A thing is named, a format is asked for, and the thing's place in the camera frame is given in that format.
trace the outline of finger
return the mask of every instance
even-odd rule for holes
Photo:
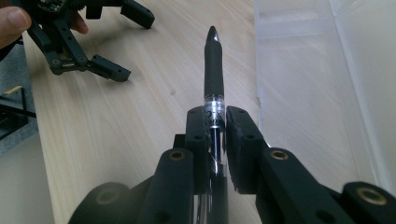
[[[89,31],[87,23],[85,23],[84,19],[82,19],[82,17],[78,13],[76,13],[73,18],[71,28],[84,35],[87,34]]]
[[[0,49],[17,40],[31,24],[25,10],[19,7],[0,8]]]

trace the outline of pen tip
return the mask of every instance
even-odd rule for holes
[[[209,32],[207,33],[206,42],[211,40],[220,42],[218,31],[216,31],[216,28],[214,26],[210,27]]]

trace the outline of wood grain surface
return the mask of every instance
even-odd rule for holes
[[[156,21],[146,30],[105,8],[75,33],[97,53],[132,71],[117,83],[90,72],[55,76],[26,36],[25,47],[56,223],[66,223],[94,187],[108,181],[133,187],[153,175],[161,154],[184,133],[187,111],[203,104],[204,45],[215,25],[223,47],[226,105],[259,119],[253,0],[144,0]],[[231,223],[260,223],[254,197],[233,192]]]

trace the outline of translucent plastic box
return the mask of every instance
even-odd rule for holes
[[[396,1],[256,0],[261,130],[319,182],[396,194]]]

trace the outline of pen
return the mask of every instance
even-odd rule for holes
[[[204,98],[211,143],[207,223],[228,223],[227,162],[222,144],[225,132],[222,49],[214,26],[210,27],[205,44]]]

